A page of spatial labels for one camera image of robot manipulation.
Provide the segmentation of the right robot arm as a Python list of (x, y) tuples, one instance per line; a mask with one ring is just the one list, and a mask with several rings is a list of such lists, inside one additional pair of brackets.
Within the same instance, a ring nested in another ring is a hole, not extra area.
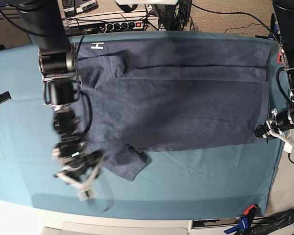
[[(62, 166), (55, 177), (74, 187), (82, 199), (94, 197), (93, 181), (100, 174), (100, 153), (86, 153), (86, 135), (93, 118), (89, 96), (81, 90), (77, 71), (80, 46), (71, 44), (63, 23), (64, 15), (56, 0), (8, 0), (24, 25), (13, 26), (25, 32), (38, 46), (38, 66), (42, 75), (44, 104), (54, 108), (53, 125), (60, 142), (52, 156)], [(80, 119), (71, 105), (80, 98), (88, 104), (88, 123), (77, 130)]]

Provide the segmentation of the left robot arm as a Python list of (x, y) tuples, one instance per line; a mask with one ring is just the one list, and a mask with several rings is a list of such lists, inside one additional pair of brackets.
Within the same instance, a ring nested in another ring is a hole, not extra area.
[(294, 129), (294, 0), (274, 0), (276, 32), (272, 33), (279, 45), (279, 56), (283, 67), (276, 73), (279, 91), (287, 102), (288, 108), (271, 116), (255, 130), (258, 138), (273, 137), (284, 142), (284, 151), (291, 154), (294, 141), (285, 132)]

